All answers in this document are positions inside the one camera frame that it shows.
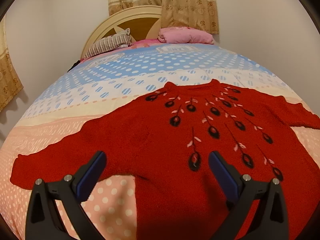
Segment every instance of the sweater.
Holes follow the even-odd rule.
[[[138,240],[207,240],[228,215],[208,165],[216,150],[240,174],[281,181],[295,239],[319,202],[320,170],[291,126],[320,129],[320,119],[283,96],[217,80],[196,86],[168,82],[38,153],[18,155],[10,180],[25,189],[37,178],[61,180],[101,150],[108,164],[100,180],[135,176]],[[254,203],[238,237],[256,208]]]

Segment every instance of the pink pillow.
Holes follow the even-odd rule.
[[[142,44],[142,43],[160,43],[160,41],[157,39],[152,39],[152,40],[141,40],[141,41],[133,42],[134,45]]]
[[[162,43],[207,43],[214,44],[211,34],[191,27],[169,27],[159,32],[158,40]]]

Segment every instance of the wooden headboard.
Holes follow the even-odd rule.
[[[96,41],[130,28],[132,42],[156,39],[161,28],[161,6],[142,5],[119,11],[102,22],[88,38],[81,58]]]

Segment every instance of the polka dot bedspread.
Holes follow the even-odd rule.
[[[19,239],[25,239],[31,195],[30,190],[10,183],[12,165],[18,154],[38,152],[79,131],[86,121],[159,89],[167,81],[197,85],[211,79],[274,96],[283,95],[290,103],[304,104],[266,68],[214,45],[140,44],[90,58],[60,77],[37,98],[0,150],[0,213],[11,230]],[[319,130],[304,127],[293,130],[320,166]],[[81,204],[105,239],[136,238],[134,192],[134,177],[116,175],[97,183],[89,199]],[[62,203],[56,203],[69,234],[79,239]]]

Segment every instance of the silver screw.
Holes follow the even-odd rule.
[[[64,179],[65,181],[70,181],[70,180],[72,180],[72,175],[68,174],[68,175],[64,176],[63,179]]]
[[[42,179],[37,179],[36,180],[36,185],[40,185],[42,183]]]
[[[249,180],[251,180],[251,176],[249,174],[244,174],[242,176],[242,179],[244,179],[245,181],[249,181]]]
[[[274,178],[272,179],[273,184],[278,185],[280,183],[279,179]]]

